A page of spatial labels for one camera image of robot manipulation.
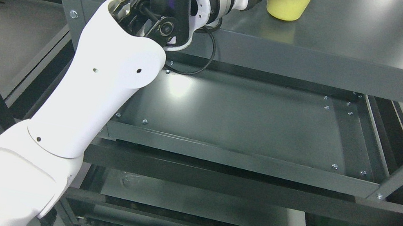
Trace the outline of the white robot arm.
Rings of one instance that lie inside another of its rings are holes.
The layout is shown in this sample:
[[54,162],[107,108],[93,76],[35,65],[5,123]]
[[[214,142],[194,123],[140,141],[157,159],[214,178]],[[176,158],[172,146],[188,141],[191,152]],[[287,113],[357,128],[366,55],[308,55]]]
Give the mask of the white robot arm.
[[68,71],[35,114],[0,134],[0,226],[26,226],[61,199],[110,118],[162,70],[166,51],[249,0],[106,0]]

